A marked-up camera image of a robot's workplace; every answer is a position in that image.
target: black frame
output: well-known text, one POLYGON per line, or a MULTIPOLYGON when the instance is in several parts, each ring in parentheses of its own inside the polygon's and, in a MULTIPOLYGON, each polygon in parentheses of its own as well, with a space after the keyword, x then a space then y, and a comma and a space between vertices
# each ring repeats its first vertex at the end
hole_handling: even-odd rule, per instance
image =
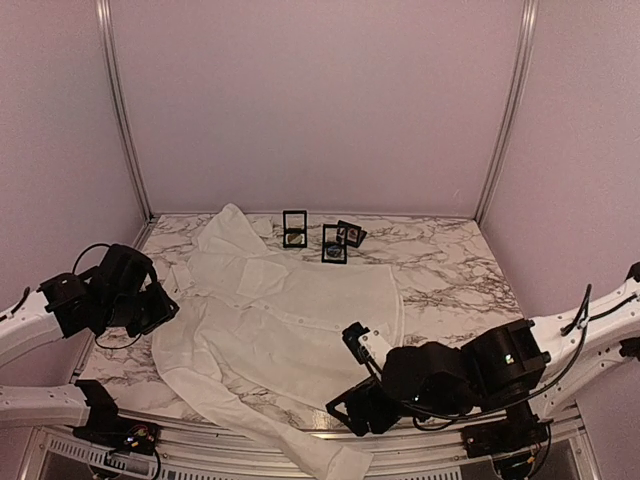
POLYGON ((284 210, 282 212, 282 246, 284 248, 307 248, 307 211, 306 210, 284 210), (291 228, 287 225, 287 216, 289 215, 303 215, 304 227, 303 228, 291 228), (289 235, 299 234, 302 235, 304 241, 302 243, 289 243, 287 238, 289 235))
POLYGON ((362 241, 365 239, 365 237, 367 236, 367 232, 364 231, 362 229, 362 227, 358 226, 358 225, 354 225, 353 223, 349 223, 349 222, 344 222, 342 220, 338 220, 338 226, 340 227, 344 227, 347 229, 346 231, 346 241, 347 241, 347 245, 349 245, 350 247, 355 247, 358 248, 360 245, 362 245, 362 241), (349 234, 353 231, 357 232, 357 240, 353 241, 349 239, 349 234))
POLYGON ((337 224, 324 224, 322 226, 322 263, 335 263, 338 265, 345 265, 347 263, 347 243, 346 243, 346 237, 341 237, 340 235, 338 235, 337 230, 340 228, 344 228, 341 227, 337 224), (336 230, 336 240, 337 241, 331 241, 328 242, 327 241, 327 231, 328 230, 336 230), (341 258, 334 258, 331 257, 329 255, 327 255, 327 249, 330 247, 340 247, 341 251, 342 251, 342 255, 341 258))

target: white wall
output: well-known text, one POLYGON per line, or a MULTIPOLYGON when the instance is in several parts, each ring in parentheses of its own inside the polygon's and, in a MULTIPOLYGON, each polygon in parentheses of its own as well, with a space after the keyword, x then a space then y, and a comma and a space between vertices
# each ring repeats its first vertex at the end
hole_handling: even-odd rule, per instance
MULTIPOLYGON (((26 285, 69 271, 88 244, 131 242, 143 222, 115 126, 94 3, 0 2, 0 78, 4 310, 26 285)), ((0 369, 0 384, 68 381, 81 340, 16 360, 0 369)), ((2 480, 15 478, 27 433, 0 431, 2 480)))
MULTIPOLYGON (((542 0, 483 231, 524 313, 616 288, 640 260, 640 3, 542 0)), ((579 398, 604 480, 638 478, 637 362, 579 398)))
POLYGON ((114 0, 153 208, 473 216, 522 9, 114 0))

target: white robotic arm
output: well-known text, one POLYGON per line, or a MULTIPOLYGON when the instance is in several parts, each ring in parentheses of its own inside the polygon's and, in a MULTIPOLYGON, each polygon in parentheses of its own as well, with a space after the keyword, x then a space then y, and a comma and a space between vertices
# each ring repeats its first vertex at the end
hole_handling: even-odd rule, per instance
MULTIPOLYGON (((452 424, 502 411, 505 420, 462 429, 469 457, 542 443, 553 417, 583 387, 640 359, 640 263, 609 295, 591 302, 590 291, 579 308, 490 329, 461 348, 437 342, 392 348, 378 332, 353 324, 343 340, 370 377, 329 402, 327 411, 358 436, 384 433, 406 416, 420 428, 429 417, 452 424)), ((510 478, 529 475, 526 459, 522 466, 513 458, 524 473, 510 478)))
MULTIPOLYGON (((42 292, 31 293, 15 313, 0 313, 0 365, 6 365, 34 348, 64 338, 53 313, 45 310, 42 292)), ((75 385, 59 387, 0 386, 0 428, 37 425, 81 426, 90 407, 75 385)))
MULTIPOLYGON (((124 245, 111 245, 100 265, 63 273, 28 289, 18 304, 0 313, 0 366, 36 347, 90 329, 124 327, 130 337, 148 334, 171 320, 178 305, 156 276, 152 261, 124 245)), ((68 425, 74 435, 118 451, 152 455, 158 427, 118 415, 106 390, 94 380, 58 387, 0 386, 0 428, 68 425)))
MULTIPOLYGON (((545 394, 531 400, 532 408, 542 420, 551 420, 555 414, 572 404, 578 392, 607 370, 628 362, 633 355, 632 344, 626 340, 640 338, 640 282, 629 278, 609 295, 589 304, 588 332, 578 361, 564 378, 545 394), (621 354, 623 345, 627 349, 621 354)), ((556 377, 576 354, 582 328, 574 328, 563 336, 561 330, 572 322, 578 313, 574 308, 558 315, 534 317, 531 333, 541 352, 549 355, 545 372, 539 383, 545 387, 556 377)), ((383 368, 392 347, 378 332, 368 332, 358 337, 362 351, 383 368)))

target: marble table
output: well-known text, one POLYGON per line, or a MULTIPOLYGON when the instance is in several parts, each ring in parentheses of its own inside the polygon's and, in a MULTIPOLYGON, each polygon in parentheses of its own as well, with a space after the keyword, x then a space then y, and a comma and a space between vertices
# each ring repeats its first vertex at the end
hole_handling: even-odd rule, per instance
MULTIPOLYGON (((158 277, 172 265, 184 265, 196 237, 213 215, 163 215, 144 252, 158 277)), ((248 215, 269 248, 282 248, 281 215, 248 215)), ((478 226, 471 220, 370 215, 309 215, 309 247, 287 250, 299 259, 320 261, 322 224, 338 219, 361 225, 368 235, 359 249, 349 249, 350 264, 390 264, 405 308, 405 345, 427 340, 460 346, 485 330, 521 318, 516 300, 478 226)), ((100 343, 129 343, 121 330, 100 343)), ((224 383, 261 413, 300 429, 340 428, 322 411, 277 395, 223 369, 224 383)), ((158 376, 151 338, 124 350, 95 347, 82 378, 99 380, 123 410, 206 422, 158 376)))

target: black picture frame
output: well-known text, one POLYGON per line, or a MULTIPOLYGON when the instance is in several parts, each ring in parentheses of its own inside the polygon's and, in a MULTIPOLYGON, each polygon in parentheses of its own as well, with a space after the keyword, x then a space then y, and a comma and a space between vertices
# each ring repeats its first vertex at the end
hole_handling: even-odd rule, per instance
POLYGON ((367 236, 367 232, 358 225, 338 220, 338 226, 346 229, 346 243, 350 247, 358 248, 367 236))
POLYGON ((307 235, 307 211, 306 210, 284 210, 282 212, 282 246, 284 248, 307 248, 308 235, 307 235), (302 227, 291 227, 290 218, 302 215, 304 217, 302 227))
POLYGON ((338 235, 341 228, 344 227, 328 223, 322 226, 322 263, 347 263, 346 237, 338 235))

